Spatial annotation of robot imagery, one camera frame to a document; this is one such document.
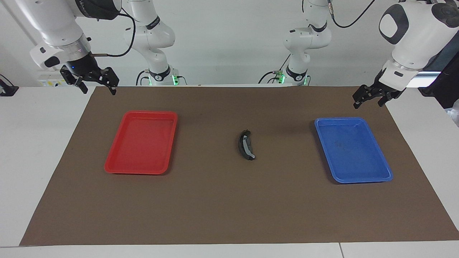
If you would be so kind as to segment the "white power strip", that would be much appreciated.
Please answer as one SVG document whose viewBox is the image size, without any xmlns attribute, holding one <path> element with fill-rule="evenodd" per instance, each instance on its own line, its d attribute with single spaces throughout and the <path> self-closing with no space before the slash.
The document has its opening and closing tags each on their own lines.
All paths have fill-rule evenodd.
<svg viewBox="0 0 459 258">
<path fill-rule="evenodd" d="M 68 86 L 61 75 L 40 75 L 37 79 L 38 83 L 44 87 L 64 87 Z"/>
</svg>

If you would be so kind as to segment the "red plastic tray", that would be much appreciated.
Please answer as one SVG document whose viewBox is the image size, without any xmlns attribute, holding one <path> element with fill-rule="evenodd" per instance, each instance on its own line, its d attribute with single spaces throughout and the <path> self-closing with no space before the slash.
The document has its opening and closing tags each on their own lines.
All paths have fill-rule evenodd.
<svg viewBox="0 0 459 258">
<path fill-rule="evenodd" d="M 178 122 L 172 111 L 131 110 L 124 114 L 104 169 L 111 174 L 166 173 Z"/>
</svg>

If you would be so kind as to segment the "black clamp mount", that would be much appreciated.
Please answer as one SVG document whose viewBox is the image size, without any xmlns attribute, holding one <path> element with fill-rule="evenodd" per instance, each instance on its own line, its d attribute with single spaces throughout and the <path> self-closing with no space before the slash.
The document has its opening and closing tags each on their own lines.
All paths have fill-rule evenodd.
<svg viewBox="0 0 459 258">
<path fill-rule="evenodd" d="M 18 86 L 13 85 L 7 77 L 0 73 L 0 96 L 13 96 L 18 89 Z"/>
</svg>

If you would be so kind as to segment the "brown table mat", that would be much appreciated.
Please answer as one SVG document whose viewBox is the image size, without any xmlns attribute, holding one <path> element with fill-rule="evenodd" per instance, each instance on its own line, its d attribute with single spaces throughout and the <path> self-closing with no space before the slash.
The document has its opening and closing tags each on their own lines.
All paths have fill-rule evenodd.
<svg viewBox="0 0 459 258">
<path fill-rule="evenodd" d="M 385 107 L 355 87 L 97 87 L 21 245 L 459 240 Z M 163 175 L 104 170 L 123 115 L 178 114 Z M 333 180 L 315 119 L 367 121 L 392 168 L 384 183 Z M 251 132 L 255 159 L 238 150 Z"/>
</svg>

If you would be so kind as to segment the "long curved brake pad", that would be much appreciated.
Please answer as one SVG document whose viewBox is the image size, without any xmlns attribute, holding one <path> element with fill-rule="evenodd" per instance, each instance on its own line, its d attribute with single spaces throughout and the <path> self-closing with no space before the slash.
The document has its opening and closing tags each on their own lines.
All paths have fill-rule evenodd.
<svg viewBox="0 0 459 258">
<path fill-rule="evenodd" d="M 251 132 L 249 130 L 247 130 L 246 136 L 243 137 L 243 147 L 245 148 L 247 154 L 249 155 L 249 161 L 252 161 L 256 157 L 255 157 L 255 155 L 253 153 L 253 149 L 251 147 L 250 135 L 251 135 Z"/>
</svg>

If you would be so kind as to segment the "black monitor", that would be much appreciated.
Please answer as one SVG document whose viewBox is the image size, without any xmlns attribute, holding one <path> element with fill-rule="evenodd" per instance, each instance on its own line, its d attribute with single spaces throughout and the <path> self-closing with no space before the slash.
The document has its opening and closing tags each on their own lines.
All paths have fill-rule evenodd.
<svg viewBox="0 0 459 258">
<path fill-rule="evenodd" d="M 428 86 L 419 88 L 424 97 L 434 97 L 444 108 L 452 108 L 459 99 L 459 31 L 426 66 L 426 71 L 440 72 Z"/>
</svg>

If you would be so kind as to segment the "blue plastic tray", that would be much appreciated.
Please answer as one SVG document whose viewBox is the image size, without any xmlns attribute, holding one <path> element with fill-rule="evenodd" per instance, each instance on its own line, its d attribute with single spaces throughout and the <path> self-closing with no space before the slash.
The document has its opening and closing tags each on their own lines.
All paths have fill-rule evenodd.
<svg viewBox="0 0 459 258">
<path fill-rule="evenodd" d="M 392 170 L 364 119 L 318 118 L 314 124 L 336 182 L 379 183 L 393 179 Z"/>
</svg>

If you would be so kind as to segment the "clear plastic bag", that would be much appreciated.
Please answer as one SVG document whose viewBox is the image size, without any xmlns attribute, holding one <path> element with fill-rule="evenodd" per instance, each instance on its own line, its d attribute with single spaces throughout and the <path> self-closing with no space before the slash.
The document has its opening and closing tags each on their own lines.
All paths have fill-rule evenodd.
<svg viewBox="0 0 459 258">
<path fill-rule="evenodd" d="M 454 102 L 451 108 L 444 109 L 454 124 L 459 128 L 459 99 Z"/>
</svg>

